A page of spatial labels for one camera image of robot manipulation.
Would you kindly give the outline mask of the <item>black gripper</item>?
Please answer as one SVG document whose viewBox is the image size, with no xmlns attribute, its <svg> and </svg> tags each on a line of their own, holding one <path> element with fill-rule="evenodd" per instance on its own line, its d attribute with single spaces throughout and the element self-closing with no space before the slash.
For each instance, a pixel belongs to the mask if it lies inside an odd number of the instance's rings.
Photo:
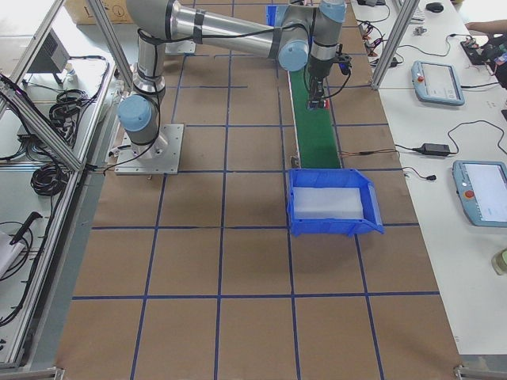
<svg viewBox="0 0 507 380">
<path fill-rule="evenodd" d="M 324 79 L 330 75 L 334 64 L 338 65 L 341 73 L 347 77 L 346 81 L 348 81 L 352 74 L 350 55 L 335 55 L 333 58 L 325 60 L 317 59 L 312 55 L 310 56 L 310 61 L 307 65 L 307 73 L 309 74 L 308 109 L 326 106 L 323 82 Z"/>
</svg>

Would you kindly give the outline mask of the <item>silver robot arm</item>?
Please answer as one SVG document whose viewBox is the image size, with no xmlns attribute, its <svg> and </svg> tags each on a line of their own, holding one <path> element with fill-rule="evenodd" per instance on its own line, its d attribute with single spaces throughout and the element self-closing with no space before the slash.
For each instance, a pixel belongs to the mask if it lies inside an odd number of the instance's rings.
<svg viewBox="0 0 507 380">
<path fill-rule="evenodd" d="M 272 26 L 190 8 L 178 1 L 128 1 L 126 7 L 138 27 L 135 90 L 149 96 L 165 92 L 166 44 L 187 40 L 275 59 L 288 72 L 303 70 L 309 108 L 326 105 L 329 98 L 323 82 L 333 65 L 347 78 L 351 76 L 351 59 L 342 53 L 339 43 L 346 13 L 343 1 L 276 6 Z"/>
</svg>

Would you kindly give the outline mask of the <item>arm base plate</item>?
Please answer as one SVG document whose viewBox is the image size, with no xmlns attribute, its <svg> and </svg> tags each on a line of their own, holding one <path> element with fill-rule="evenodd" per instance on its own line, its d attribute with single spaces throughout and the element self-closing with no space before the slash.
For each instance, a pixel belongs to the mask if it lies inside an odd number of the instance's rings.
<svg viewBox="0 0 507 380">
<path fill-rule="evenodd" d="M 128 133 L 125 132 L 122 143 L 128 147 L 119 152 L 118 165 L 115 166 L 116 175 L 158 175 L 177 174 L 181 156 L 181 144 L 185 126 L 181 123 L 164 124 L 154 145 L 142 156 L 143 149 L 134 145 Z"/>
<path fill-rule="evenodd" d="M 196 44 L 191 40 L 180 42 L 166 43 L 166 55 L 194 55 L 196 51 Z"/>
</svg>

